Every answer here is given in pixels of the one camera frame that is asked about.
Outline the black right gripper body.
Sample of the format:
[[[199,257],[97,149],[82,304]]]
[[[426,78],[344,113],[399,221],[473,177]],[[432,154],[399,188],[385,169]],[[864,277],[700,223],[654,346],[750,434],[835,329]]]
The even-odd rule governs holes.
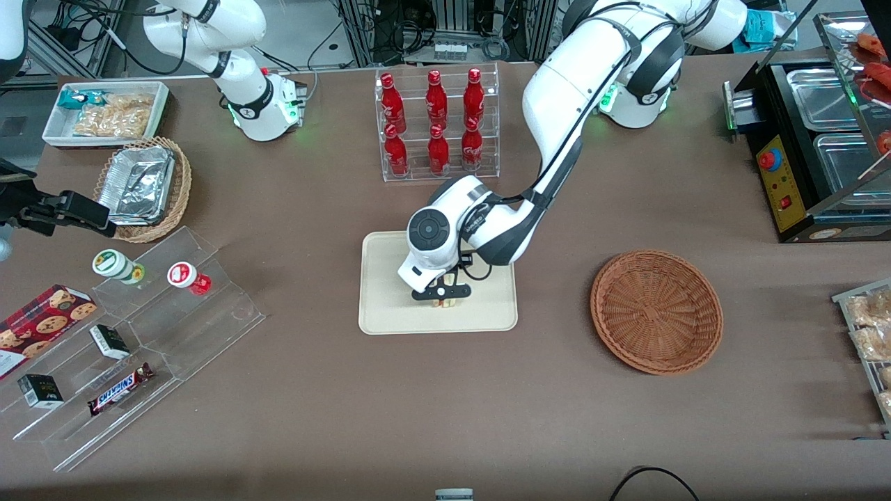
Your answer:
[[[54,218],[64,196],[51,196],[38,190],[36,174],[9,161],[1,161],[1,216],[2,225],[18,225],[29,214]]]

